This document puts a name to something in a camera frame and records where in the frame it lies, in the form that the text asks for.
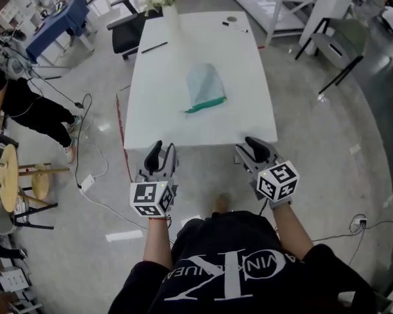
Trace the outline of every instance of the grey tiled floor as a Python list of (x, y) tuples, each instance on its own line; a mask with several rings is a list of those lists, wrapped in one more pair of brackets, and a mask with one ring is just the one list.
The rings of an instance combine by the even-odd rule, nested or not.
[[(86, 93), (93, 95), (94, 123), (82, 137), (78, 178), (97, 174), (104, 161), (96, 144), (109, 161), (109, 171), (96, 179), (87, 192), (90, 199), (110, 205), (118, 213), (145, 226), (145, 221), (128, 206), (129, 176), (122, 150), (117, 118), (116, 95), (122, 119), (128, 104), (134, 57), (123, 61), (111, 47), (108, 20), (124, 11), (104, 9), (96, 20), (99, 32), (92, 38), (95, 52), (87, 56), (81, 45), (68, 50), (62, 61), (76, 62), (68, 74), (53, 85), (75, 101)], [(233, 0), (179, 0), (179, 12), (241, 10)], [(251, 20), (259, 45), (265, 34)], [(318, 99), (321, 86), (335, 71), (321, 57), (302, 56), (294, 61), (298, 44), (273, 41), (260, 50), (271, 93), (278, 151), (291, 160), (301, 181), (293, 197), (293, 208), (313, 239), (346, 234), (351, 218), (365, 213), (370, 224), (391, 218), (393, 206), (388, 166), (375, 121), (355, 81), (349, 76), (338, 88), (332, 86), (326, 97)], [(47, 85), (37, 83), (51, 99), (73, 113), (79, 111)], [(86, 124), (91, 120), (88, 115)], [(20, 142), (21, 164), (51, 160), (63, 164), (62, 149), (51, 139), (10, 123), (10, 131)], [(134, 175), (134, 159), (129, 155)], [(172, 211), (170, 237), (176, 238), (181, 220), (209, 214), (213, 198), (230, 192), (234, 210), (258, 213), (242, 168), (233, 164), (232, 147), (181, 148), (176, 173), (178, 197)], [(59, 207), (32, 217), (32, 222), (53, 224), (53, 231), (23, 229), (18, 241), (27, 248), (31, 280), (47, 313), (105, 313), (121, 288), (132, 266), (141, 260), (144, 238), (107, 242), (105, 235), (128, 232), (137, 227), (107, 209), (85, 200), (71, 174), (53, 178), (51, 198)], [(264, 215), (273, 223), (271, 212)], [(393, 228), (390, 224), (367, 231), (352, 267), (372, 282), (390, 264)], [(352, 257), (360, 237), (326, 241), (345, 262)]]

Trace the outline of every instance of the flower vase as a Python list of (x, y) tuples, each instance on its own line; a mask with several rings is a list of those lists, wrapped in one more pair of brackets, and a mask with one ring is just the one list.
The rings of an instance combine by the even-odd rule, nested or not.
[(179, 14), (176, 5), (173, 4), (172, 6), (163, 6), (162, 11), (164, 21), (166, 22), (171, 37), (173, 39), (179, 38), (181, 30), (179, 23)]

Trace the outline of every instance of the black office chair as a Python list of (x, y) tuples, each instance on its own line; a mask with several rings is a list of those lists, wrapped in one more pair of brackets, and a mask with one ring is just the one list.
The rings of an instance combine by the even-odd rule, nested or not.
[(130, 0), (116, 0), (111, 6), (118, 5), (119, 3), (123, 3), (132, 15), (114, 21), (108, 24), (106, 28), (112, 30), (112, 47), (114, 53), (122, 54), (122, 58), (127, 60), (129, 55), (135, 54), (138, 51), (145, 21), (152, 18), (160, 18), (163, 16), (163, 13), (161, 9), (159, 11), (150, 10), (149, 15), (145, 16), (145, 12), (137, 12), (131, 5)]

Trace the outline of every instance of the white table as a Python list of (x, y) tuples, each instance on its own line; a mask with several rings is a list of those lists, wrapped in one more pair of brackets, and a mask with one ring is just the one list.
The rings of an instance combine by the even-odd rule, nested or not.
[[(249, 33), (223, 26), (228, 16), (236, 17), (236, 24)], [(230, 145), (244, 142), (247, 135), (275, 142), (268, 84), (246, 14), (205, 12), (179, 17), (182, 41), (170, 41), (163, 18), (145, 23), (132, 77), (124, 148), (147, 148), (159, 139), (177, 147)], [(165, 41), (170, 42), (140, 53)], [(185, 114), (191, 108), (186, 76), (196, 63), (214, 65), (227, 101)]]

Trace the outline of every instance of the sneaker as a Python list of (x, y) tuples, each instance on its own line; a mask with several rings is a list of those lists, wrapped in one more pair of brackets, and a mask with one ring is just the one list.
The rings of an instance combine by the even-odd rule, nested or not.
[(214, 210), (215, 213), (225, 214), (229, 211), (229, 207), (231, 204), (230, 194), (221, 193), (214, 202)]
[(72, 137), (70, 146), (65, 148), (65, 157), (67, 158), (68, 164), (74, 162), (74, 159), (76, 157), (76, 148), (77, 148), (77, 138)]
[(74, 40), (76, 39), (75, 35), (70, 35), (70, 43), (68, 44), (69, 46), (73, 46)]
[(74, 115), (74, 123), (68, 125), (67, 132), (71, 133), (73, 130), (75, 130), (77, 126), (80, 125), (81, 119), (82, 118), (80, 115)]
[(26, 259), (28, 257), (28, 253), (25, 249), (19, 249), (20, 254)]

